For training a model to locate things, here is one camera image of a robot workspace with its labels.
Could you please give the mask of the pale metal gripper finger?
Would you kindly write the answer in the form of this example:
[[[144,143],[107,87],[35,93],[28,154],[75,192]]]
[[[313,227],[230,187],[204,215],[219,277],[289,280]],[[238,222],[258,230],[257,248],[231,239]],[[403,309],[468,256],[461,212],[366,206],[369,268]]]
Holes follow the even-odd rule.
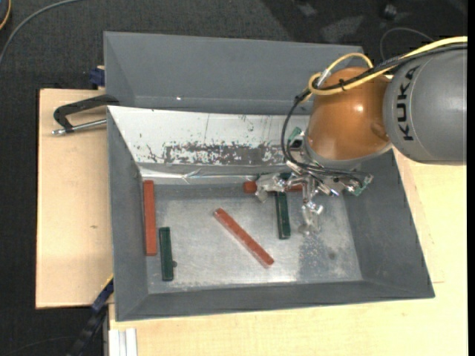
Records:
[[[290,174],[262,174],[255,181],[255,196],[265,202],[270,193],[285,193],[288,188]]]
[[[303,218],[302,224],[298,231],[304,236],[316,234],[321,231],[319,217],[323,212],[324,207],[317,205],[312,199],[316,195],[314,188],[309,185],[304,185],[302,190],[302,206],[301,214]]]

